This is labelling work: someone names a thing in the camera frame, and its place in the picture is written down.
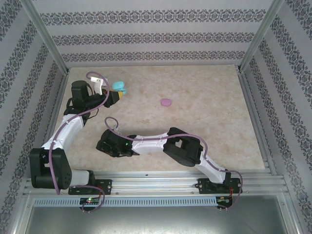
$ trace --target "purple cable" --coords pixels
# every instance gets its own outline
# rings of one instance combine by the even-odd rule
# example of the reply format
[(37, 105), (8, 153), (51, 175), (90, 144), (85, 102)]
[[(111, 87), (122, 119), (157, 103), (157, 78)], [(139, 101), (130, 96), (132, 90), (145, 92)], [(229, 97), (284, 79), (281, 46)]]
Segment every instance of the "purple cable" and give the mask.
[(75, 116), (71, 117), (69, 120), (67, 120), (65, 123), (63, 123), (63, 124), (61, 125), (61, 127), (58, 129), (58, 131), (55, 133), (55, 136), (54, 136), (54, 138), (53, 138), (53, 140), (52, 140), (52, 143), (51, 143), (51, 146), (50, 146), (50, 149), (49, 149), (49, 164), (50, 164), (50, 172), (51, 172), (51, 176), (52, 176), (54, 188), (55, 188), (55, 190), (56, 190), (56, 192), (57, 192), (57, 195), (59, 195), (59, 187), (58, 187), (57, 179), (56, 179), (56, 177), (55, 177), (54, 168), (53, 168), (53, 163), (52, 163), (52, 150), (53, 150), (53, 146), (54, 146), (54, 144), (55, 144), (56, 139), (58, 138), (60, 132), (61, 132), (62, 129), (67, 125), (68, 122), (72, 121), (73, 119), (75, 119), (75, 118), (77, 118), (77, 117), (79, 117), (79, 116), (82, 116), (82, 115), (84, 115), (84, 114), (87, 114), (87, 113), (89, 113), (89, 112), (92, 112), (92, 111), (94, 111), (94, 110), (97, 110), (97, 109), (100, 108), (102, 105), (104, 105), (104, 103), (105, 103), (105, 102), (107, 101), (107, 99), (108, 99), (108, 95), (109, 95), (109, 86), (108, 86), (108, 82), (107, 82), (107, 80), (105, 79), (105, 77), (102, 76), (102, 75), (101, 75), (100, 73), (98, 73), (98, 72), (88, 72), (88, 73), (86, 74), (86, 77), (87, 77), (88, 79), (91, 79), (91, 78), (89, 77), (90, 74), (96, 74), (96, 75), (98, 75), (102, 80), (104, 80), (104, 82), (105, 82), (105, 84), (106, 84), (106, 87), (107, 87), (106, 98), (105, 98), (105, 100), (104, 100), (99, 106), (97, 106), (97, 107), (95, 107), (95, 108), (93, 108), (93, 109), (91, 109), (91, 110), (84, 111), (84, 112), (82, 112), (82, 113), (80, 113), (80, 114), (78, 114), (78, 115), (75, 115)]
[(97, 207), (95, 207), (93, 210), (91, 210), (91, 211), (85, 211), (83, 208), (84, 208), (84, 205), (86, 204), (86, 203), (83, 203), (83, 205), (82, 205), (82, 212), (87, 212), (88, 214), (89, 213), (92, 213), (92, 212), (94, 212), (94, 211), (96, 211), (97, 209), (99, 209), (103, 204), (104, 204), (104, 201), (105, 201), (105, 192), (101, 189), (101, 188), (99, 188), (99, 187), (95, 187), (95, 186), (89, 186), (89, 185), (77, 185), (77, 186), (73, 186), (73, 188), (90, 188), (90, 189), (97, 189), (97, 190), (99, 190), (100, 191), (100, 193), (102, 193), (103, 194), (103, 200), (101, 201), (101, 203), (97, 206)]
[(133, 139), (133, 138), (130, 138), (130, 137), (127, 137), (127, 136), (123, 136), (123, 135), (121, 135), (121, 134), (118, 133), (118, 132), (115, 132), (115, 131), (108, 125), (108, 123), (107, 123), (107, 120), (108, 120), (108, 119), (114, 120), (114, 121), (116, 122), (117, 126), (119, 125), (119, 123), (118, 123), (118, 120), (115, 119), (114, 117), (106, 117), (106, 118), (105, 118), (105, 120), (104, 120), (105, 125), (106, 125), (106, 127), (107, 127), (111, 132), (113, 132), (113, 133), (116, 134), (117, 136), (120, 136), (120, 137), (122, 137), (122, 138), (124, 138), (124, 139), (131, 140), (131, 141), (166, 140), (166, 139), (170, 139), (170, 138), (174, 138), (174, 137), (193, 137), (193, 138), (196, 138), (196, 139), (200, 140), (200, 141), (203, 142), (203, 144), (205, 145), (204, 159), (208, 162), (208, 164), (209, 164), (212, 168), (214, 168), (215, 170), (217, 170), (217, 171), (219, 171), (219, 172), (225, 172), (225, 173), (231, 172), (231, 173), (237, 173), (237, 174), (239, 175), (241, 186), (240, 186), (240, 188), (239, 188), (239, 192), (238, 192), (238, 194), (237, 194), (237, 198), (236, 198), (235, 202), (232, 204), (232, 206), (230, 206), (230, 207), (228, 208), (228, 210), (229, 210), (230, 208), (232, 208), (233, 205), (234, 205), (235, 203), (237, 203), (238, 198), (239, 198), (240, 194), (242, 193), (242, 189), (243, 189), (243, 176), (242, 176), (242, 174), (241, 174), (240, 172), (238, 172), (238, 171), (235, 171), (235, 170), (225, 171), (225, 170), (221, 170), (221, 169), (215, 167), (215, 166), (206, 158), (207, 152), (208, 152), (208, 145), (207, 145), (206, 141), (205, 141), (203, 138), (201, 138), (200, 136), (196, 136), (196, 135), (192, 135), (192, 134), (175, 134), (175, 135), (171, 135), (171, 136), (165, 136), (165, 137), (162, 137), (162, 138), (156, 137), (156, 138), (145, 138), (145, 139)]

